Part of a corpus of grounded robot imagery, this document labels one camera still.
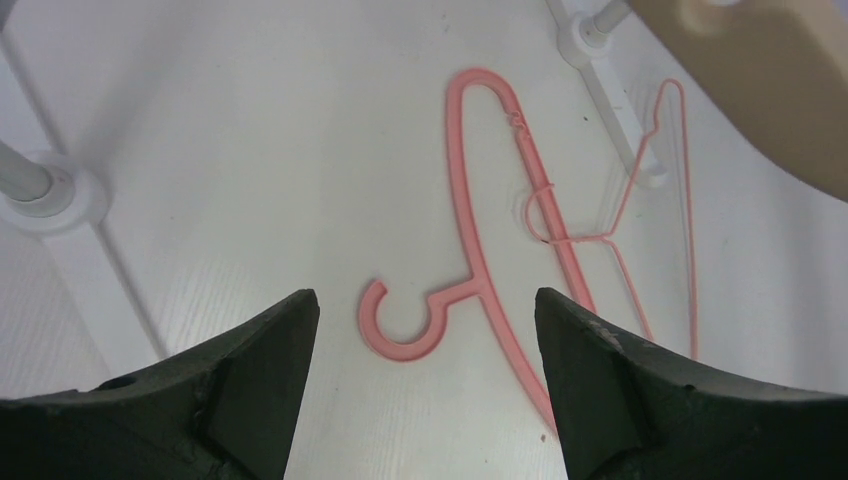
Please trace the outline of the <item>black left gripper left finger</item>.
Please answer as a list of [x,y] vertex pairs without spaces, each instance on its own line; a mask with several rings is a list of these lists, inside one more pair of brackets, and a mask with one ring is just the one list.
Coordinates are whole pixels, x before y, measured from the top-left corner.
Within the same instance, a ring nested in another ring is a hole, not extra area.
[[251,320],[81,392],[1,404],[5,479],[281,479],[320,308],[296,291]]

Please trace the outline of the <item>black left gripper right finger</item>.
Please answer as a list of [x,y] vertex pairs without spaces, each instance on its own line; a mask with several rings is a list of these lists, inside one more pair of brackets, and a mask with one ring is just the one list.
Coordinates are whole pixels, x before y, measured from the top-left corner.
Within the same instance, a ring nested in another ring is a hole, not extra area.
[[843,479],[847,399],[722,371],[551,288],[535,326],[571,479]]

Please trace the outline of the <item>pink plastic hanger lowest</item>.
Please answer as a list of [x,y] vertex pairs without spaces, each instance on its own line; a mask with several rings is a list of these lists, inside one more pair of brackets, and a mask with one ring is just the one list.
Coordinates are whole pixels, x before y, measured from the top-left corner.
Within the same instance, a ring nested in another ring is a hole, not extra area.
[[407,343],[396,342],[382,331],[378,310],[388,289],[382,281],[372,281],[360,301],[359,332],[364,343],[375,354],[395,362],[417,361],[429,355],[441,343],[447,332],[450,307],[470,298],[478,299],[517,381],[549,429],[554,430],[556,420],[549,394],[520,346],[498,297],[474,217],[463,134],[463,99],[465,91],[470,87],[485,87],[498,98],[533,188],[531,199],[541,210],[550,236],[549,242],[554,248],[569,292],[581,306],[590,311],[596,309],[577,254],[566,241],[568,230],[564,217],[516,93],[497,73],[471,68],[458,73],[450,81],[445,100],[445,143],[450,190],[470,275],[466,280],[428,295],[426,325],[416,339]]

